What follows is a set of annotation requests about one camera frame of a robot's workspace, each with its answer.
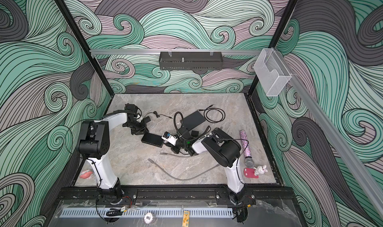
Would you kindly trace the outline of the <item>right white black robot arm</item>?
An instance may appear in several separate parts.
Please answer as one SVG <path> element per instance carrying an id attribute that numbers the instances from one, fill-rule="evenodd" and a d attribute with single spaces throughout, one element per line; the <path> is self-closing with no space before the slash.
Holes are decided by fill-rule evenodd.
<path id="1" fill-rule="evenodd" d="M 176 134 L 165 132 L 162 140 L 175 154 L 196 156 L 208 152 L 218 166 L 224 167 L 228 197 L 233 204 L 239 205 L 245 194 L 245 183 L 239 174 L 239 159 L 244 151 L 238 139 L 232 138 L 220 128 L 212 129 L 208 126 L 201 134 L 195 131 L 204 122 L 206 118 L 199 111 L 187 117 L 176 112 L 173 117 Z"/>

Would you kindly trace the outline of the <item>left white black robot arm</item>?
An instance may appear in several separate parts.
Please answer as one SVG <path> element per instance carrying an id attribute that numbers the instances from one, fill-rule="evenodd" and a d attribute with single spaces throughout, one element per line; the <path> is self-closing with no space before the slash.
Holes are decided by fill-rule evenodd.
<path id="1" fill-rule="evenodd" d="M 123 110 L 108 113 L 100 120 L 85 119 L 79 122 L 74 152 L 79 153 L 96 172 L 98 193 L 114 197 L 117 202 L 125 197 L 109 160 L 110 131 L 122 126 L 129 128 L 132 135 L 144 135 L 149 132 L 147 123 L 150 121 L 150 117 L 144 116 L 139 107 L 127 103 Z"/>

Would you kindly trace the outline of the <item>black network switch box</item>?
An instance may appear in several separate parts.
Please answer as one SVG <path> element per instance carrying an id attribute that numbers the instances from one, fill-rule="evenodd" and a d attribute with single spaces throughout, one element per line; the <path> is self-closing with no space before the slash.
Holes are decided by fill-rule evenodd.
<path id="1" fill-rule="evenodd" d="M 162 148 L 164 140 L 160 135 L 145 133 L 141 139 L 142 143 Z"/>

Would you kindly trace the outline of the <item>dark grey box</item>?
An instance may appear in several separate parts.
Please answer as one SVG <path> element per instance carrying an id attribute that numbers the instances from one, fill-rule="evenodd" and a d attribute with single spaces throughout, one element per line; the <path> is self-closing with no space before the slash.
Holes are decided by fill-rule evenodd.
<path id="1" fill-rule="evenodd" d="M 181 120 L 181 124 L 182 127 L 185 127 L 188 131 L 191 131 L 205 121 L 205 117 L 199 111 L 195 111 L 187 117 L 183 118 Z"/>

